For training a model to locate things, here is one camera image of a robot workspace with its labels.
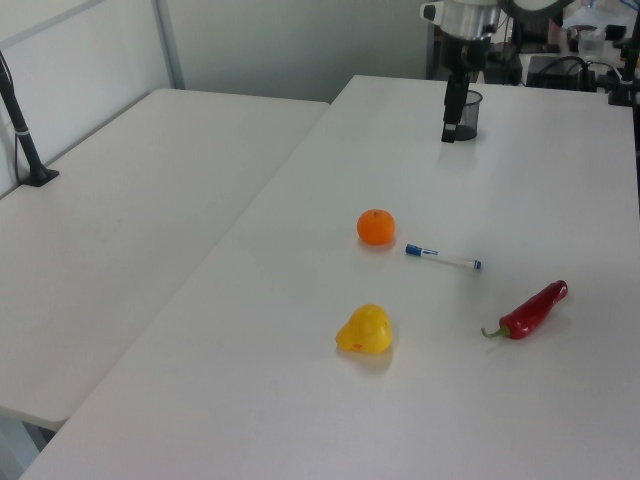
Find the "white table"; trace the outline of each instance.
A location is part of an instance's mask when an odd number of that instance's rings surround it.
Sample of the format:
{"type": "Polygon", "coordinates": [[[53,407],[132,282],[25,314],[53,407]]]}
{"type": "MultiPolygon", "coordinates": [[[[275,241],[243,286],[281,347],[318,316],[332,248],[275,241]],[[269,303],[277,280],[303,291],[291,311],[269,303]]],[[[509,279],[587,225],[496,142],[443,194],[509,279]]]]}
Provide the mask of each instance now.
{"type": "Polygon", "coordinates": [[[479,137],[450,145],[444,89],[352,80],[24,480],[637,478],[631,112],[481,85],[479,137]],[[391,249],[358,243],[373,207],[391,249]],[[532,336],[480,335],[559,278],[532,336]],[[367,302],[392,350],[336,351],[367,302]]]}
{"type": "Polygon", "coordinates": [[[0,414],[57,430],[328,106],[160,90],[0,201],[0,414]]]}

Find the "blue marker cap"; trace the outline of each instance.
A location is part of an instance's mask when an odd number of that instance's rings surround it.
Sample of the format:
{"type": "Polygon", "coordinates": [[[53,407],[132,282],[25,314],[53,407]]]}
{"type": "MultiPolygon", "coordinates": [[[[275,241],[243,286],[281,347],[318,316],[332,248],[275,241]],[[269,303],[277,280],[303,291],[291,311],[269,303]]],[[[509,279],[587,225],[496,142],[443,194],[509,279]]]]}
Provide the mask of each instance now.
{"type": "Polygon", "coordinates": [[[411,245],[410,243],[407,243],[407,248],[405,248],[404,251],[408,255],[415,255],[417,257],[422,256],[422,249],[420,247],[416,247],[415,245],[411,245]]]}

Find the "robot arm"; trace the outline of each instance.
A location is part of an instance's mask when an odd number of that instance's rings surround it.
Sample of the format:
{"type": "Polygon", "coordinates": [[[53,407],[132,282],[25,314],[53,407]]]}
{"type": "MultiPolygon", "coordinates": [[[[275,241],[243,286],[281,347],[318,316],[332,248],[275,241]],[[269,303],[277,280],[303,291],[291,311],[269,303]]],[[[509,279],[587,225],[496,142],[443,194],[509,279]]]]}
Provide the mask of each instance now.
{"type": "Polygon", "coordinates": [[[443,0],[420,7],[420,16],[443,32],[440,63],[451,74],[444,105],[442,141],[453,143],[462,118],[470,75],[484,68],[500,10],[517,21],[548,18],[573,0],[443,0]]]}

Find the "marker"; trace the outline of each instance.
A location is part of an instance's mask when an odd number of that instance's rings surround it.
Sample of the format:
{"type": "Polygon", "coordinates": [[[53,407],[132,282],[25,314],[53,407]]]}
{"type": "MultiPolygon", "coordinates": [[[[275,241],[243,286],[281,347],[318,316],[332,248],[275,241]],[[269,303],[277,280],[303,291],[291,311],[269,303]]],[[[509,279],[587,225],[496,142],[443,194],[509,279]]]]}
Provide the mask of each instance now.
{"type": "Polygon", "coordinates": [[[407,244],[405,249],[407,255],[414,255],[416,257],[424,257],[437,262],[448,263],[450,265],[457,265],[459,267],[470,268],[471,270],[480,270],[482,268],[482,262],[480,260],[470,260],[462,257],[444,257],[440,255],[440,252],[436,250],[429,250],[428,248],[417,247],[415,245],[407,244]]]}

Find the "orange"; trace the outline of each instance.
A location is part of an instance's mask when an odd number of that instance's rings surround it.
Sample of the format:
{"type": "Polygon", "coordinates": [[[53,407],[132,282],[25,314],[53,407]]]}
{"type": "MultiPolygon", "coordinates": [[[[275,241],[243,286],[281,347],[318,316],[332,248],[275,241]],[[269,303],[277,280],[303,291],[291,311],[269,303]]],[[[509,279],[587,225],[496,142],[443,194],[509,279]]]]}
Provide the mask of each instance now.
{"type": "Polygon", "coordinates": [[[367,210],[358,219],[358,235],[368,245],[384,245],[393,240],[396,222],[385,210],[367,210]]]}

